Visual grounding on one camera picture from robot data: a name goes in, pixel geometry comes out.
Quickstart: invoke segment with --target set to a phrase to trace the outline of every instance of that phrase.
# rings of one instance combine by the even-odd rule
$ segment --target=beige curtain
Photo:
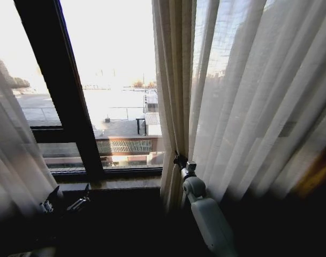
[[[326,147],[326,0],[198,0],[194,42],[197,175],[284,197]]]
[[[0,69],[0,219],[31,215],[57,186]]]
[[[175,150],[188,156],[194,1],[153,0],[159,113],[164,138],[161,196],[166,210],[182,196]]]

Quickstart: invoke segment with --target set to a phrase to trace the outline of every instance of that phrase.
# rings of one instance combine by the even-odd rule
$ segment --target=window pane
[[[161,165],[151,0],[61,5],[103,165]]]
[[[84,169],[76,143],[39,143],[38,145],[50,171]]]
[[[0,71],[30,126],[61,125],[12,0],[0,1]]]

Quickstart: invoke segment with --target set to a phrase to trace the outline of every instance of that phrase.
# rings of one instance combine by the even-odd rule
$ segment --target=vent grille
[[[152,141],[97,141],[97,147],[100,154],[152,152]]]

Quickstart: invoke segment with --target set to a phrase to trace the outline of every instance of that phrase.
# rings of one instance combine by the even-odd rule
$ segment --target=window frame
[[[59,180],[157,176],[161,167],[103,169],[59,0],[14,0],[61,126],[32,126],[37,143],[75,142],[85,170],[52,172]]]

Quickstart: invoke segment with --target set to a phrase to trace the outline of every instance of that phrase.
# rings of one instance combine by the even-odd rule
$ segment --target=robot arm
[[[214,199],[206,198],[206,185],[195,174],[196,164],[176,155],[184,180],[183,190],[191,203],[191,211],[208,248],[216,256],[238,256],[233,243],[233,232]]]

